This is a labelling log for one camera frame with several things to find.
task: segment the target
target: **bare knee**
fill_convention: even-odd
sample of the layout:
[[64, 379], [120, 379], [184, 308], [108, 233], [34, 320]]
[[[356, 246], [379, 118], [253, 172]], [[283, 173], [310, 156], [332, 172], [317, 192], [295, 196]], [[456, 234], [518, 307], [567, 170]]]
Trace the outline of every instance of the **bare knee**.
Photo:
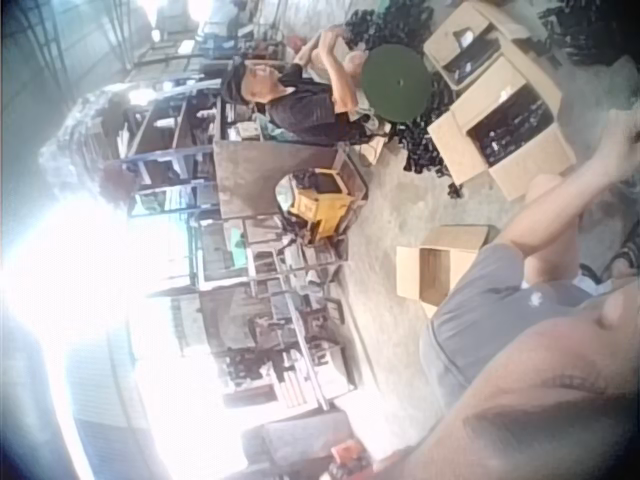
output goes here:
[[344, 69], [352, 78], [360, 78], [362, 67], [367, 59], [367, 52], [350, 52], [344, 59]]

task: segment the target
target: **pile of black parts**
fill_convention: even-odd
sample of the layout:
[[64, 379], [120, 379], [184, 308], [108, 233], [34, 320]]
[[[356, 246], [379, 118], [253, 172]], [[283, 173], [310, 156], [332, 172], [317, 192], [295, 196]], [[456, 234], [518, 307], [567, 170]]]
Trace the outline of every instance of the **pile of black parts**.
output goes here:
[[456, 85], [464, 83], [500, 50], [498, 39], [488, 38], [487, 33], [483, 32], [474, 38], [453, 60], [444, 66]]
[[623, 55], [640, 64], [640, 29], [629, 0], [563, 0], [539, 14], [552, 45], [572, 63], [610, 66]]
[[345, 23], [349, 48], [361, 43], [367, 50], [381, 45], [404, 45], [422, 53], [424, 42], [431, 36], [433, 8], [427, 0], [391, 0], [381, 13], [356, 10]]
[[549, 107], [525, 85], [473, 127], [470, 136], [492, 167], [524, 147], [553, 121]]
[[[424, 43], [432, 33], [432, 19], [433, 8], [426, 0], [391, 0], [382, 13], [356, 10], [345, 24], [346, 43], [352, 49], [364, 44], [367, 50], [385, 44], [398, 44], [422, 55]], [[417, 174], [433, 171], [438, 177], [450, 177], [427, 127], [449, 110], [456, 97], [440, 74], [434, 74], [432, 82], [431, 100], [424, 113], [411, 122], [392, 124], [389, 137], [397, 137], [408, 152], [405, 171]], [[460, 187], [451, 183], [449, 196], [461, 198]]]
[[[427, 127], [446, 113], [455, 100], [455, 93], [442, 75], [436, 73], [432, 77], [431, 99], [424, 113], [411, 122], [393, 125], [389, 136], [397, 138], [398, 143], [407, 151], [404, 166], [406, 172], [422, 174], [427, 171], [434, 172], [438, 178], [451, 177]], [[449, 197], [462, 197], [460, 187], [455, 183], [449, 185]]]

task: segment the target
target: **man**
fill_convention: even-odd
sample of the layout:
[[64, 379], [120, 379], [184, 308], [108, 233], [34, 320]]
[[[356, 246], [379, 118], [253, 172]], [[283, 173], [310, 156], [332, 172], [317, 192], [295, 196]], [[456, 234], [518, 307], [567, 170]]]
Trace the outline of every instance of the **man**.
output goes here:
[[638, 473], [614, 470], [640, 433], [637, 271], [597, 297], [572, 280], [578, 219], [640, 168], [639, 132], [640, 109], [613, 112], [594, 157], [564, 181], [534, 182], [524, 210], [480, 252], [421, 342], [445, 416], [376, 478]]
[[[223, 82], [222, 95], [231, 103], [265, 104], [269, 119], [303, 142], [366, 143], [370, 136], [364, 125], [349, 119], [349, 112], [358, 106], [354, 81], [364, 54], [353, 52], [344, 65], [340, 63], [334, 54], [339, 35], [336, 28], [316, 35], [282, 75], [265, 65], [237, 62]], [[314, 63], [322, 63], [331, 85], [303, 78], [312, 57]]]

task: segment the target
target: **black t-shirt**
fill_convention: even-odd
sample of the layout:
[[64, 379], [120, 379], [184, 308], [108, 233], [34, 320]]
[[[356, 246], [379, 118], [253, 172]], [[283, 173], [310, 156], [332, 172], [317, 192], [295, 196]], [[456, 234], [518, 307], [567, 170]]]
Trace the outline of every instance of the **black t-shirt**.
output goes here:
[[318, 145], [368, 141], [369, 136], [361, 123], [351, 122], [346, 113], [335, 113], [331, 86], [304, 78], [302, 66], [291, 64], [279, 81], [284, 87], [295, 90], [267, 104], [267, 115], [277, 126], [304, 142]]

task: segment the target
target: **gray shorts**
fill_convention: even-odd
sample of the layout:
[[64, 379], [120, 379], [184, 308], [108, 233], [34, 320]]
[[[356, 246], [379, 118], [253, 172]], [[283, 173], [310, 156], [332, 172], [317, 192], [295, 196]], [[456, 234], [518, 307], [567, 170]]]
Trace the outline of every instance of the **gray shorts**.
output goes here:
[[520, 251], [504, 244], [483, 248], [425, 328], [422, 365], [444, 411], [525, 330], [593, 297], [568, 281], [523, 288], [523, 278]]

